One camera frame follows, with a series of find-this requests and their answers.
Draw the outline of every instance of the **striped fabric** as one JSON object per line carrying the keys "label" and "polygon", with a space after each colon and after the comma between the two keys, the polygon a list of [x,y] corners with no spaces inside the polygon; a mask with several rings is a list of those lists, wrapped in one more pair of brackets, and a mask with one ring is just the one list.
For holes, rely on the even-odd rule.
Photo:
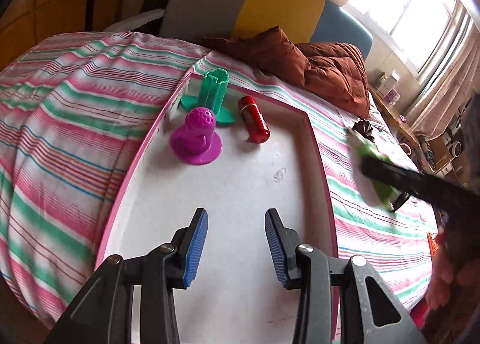
{"label": "striped fabric", "polygon": [[[88,276],[124,173],[162,105],[189,70],[305,110],[331,193],[339,257],[361,253],[409,309],[431,274],[429,205],[367,207],[352,179],[345,127],[356,120],[315,95],[183,41],[147,34],[52,37],[0,75],[0,270],[23,304],[51,326]],[[376,136],[410,160],[379,121]]]}

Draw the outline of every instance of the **screw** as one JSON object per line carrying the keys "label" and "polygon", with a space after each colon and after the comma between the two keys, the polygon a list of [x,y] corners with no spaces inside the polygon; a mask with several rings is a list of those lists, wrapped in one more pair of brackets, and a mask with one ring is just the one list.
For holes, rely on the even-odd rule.
{"label": "screw", "polygon": [[171,253],[175,250],[175,246],[171,243],[165,243],[160,245],[160,249],[162,250],[162,252]]}
{"label": "screw", "polygon": [[297,248],[301,253],[310,253],[314,251],[314,248],[310,244],[300,244]]}
{"label": "screw", "polygon": [[115,265],[118,264],[122,257],[120,255],[111,255],[106,258],[108,264]]}
{"label": "screw", "polygon": [[365,264],[367,264],[367,260],[362,255],[355,255],[352,257],[352,263],[358,265],[359,267],[363,267]]}

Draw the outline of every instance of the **red cylinder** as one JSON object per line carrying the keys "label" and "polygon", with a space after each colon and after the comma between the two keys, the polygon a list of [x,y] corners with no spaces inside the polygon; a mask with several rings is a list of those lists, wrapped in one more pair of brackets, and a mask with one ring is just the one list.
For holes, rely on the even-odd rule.
{"label": "red cylinder", "polygon": [[268,129],[255,99],[251,96],[240,98],[238,109],[243,122],[247,126],[249,141],[256,144],[267,141],[270,137],[270,129]]}

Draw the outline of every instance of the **striped bed sheet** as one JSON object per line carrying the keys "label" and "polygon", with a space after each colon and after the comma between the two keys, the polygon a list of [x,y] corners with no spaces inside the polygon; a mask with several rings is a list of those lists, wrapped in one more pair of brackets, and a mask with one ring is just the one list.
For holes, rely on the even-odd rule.
{"label": "striped bed sheet", "polygon": [[[431,275],[431,207],[367,206],[352,177],[345,127],[357,118],[312,93],[184,41],[139,33],[51,37],[0,73],[0,271],[51,327],[92,274],[123,176],[189,71],[227,69],[231,82],[308,113],[330,190],[338,255],[364,255],[407,309]],[[412,167],[376,116],[375,137]]]}

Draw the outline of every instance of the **white tray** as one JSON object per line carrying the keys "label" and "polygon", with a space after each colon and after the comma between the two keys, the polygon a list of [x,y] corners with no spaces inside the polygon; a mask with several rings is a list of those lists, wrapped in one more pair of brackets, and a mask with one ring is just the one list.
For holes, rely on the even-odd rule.
{"label": "white tray", "polygon": [[[184,93],[198,94],[202,77],[188,74],[148,132],[127,172],[104,231],[95,267],[109,255],[146,255],[186,227],[197,207],[208,212],[208,234],[196,280],[175,290],[182,343],[291,343],[299,291],[275,276],[264,218],[276,208],[302,240],[337,257],[330,194],[318,145],[306,113],[230,84],[224,105],[233,126],[216,129],[223,143],[207,165],[182,163],[169,146],[186,113]],[[271,136],[247,141],[237,111],[240,97],[258,103]],[[132,342],[140,343],[140,287],[135,287]],[[333,305],[336,322],[338,306]]]}

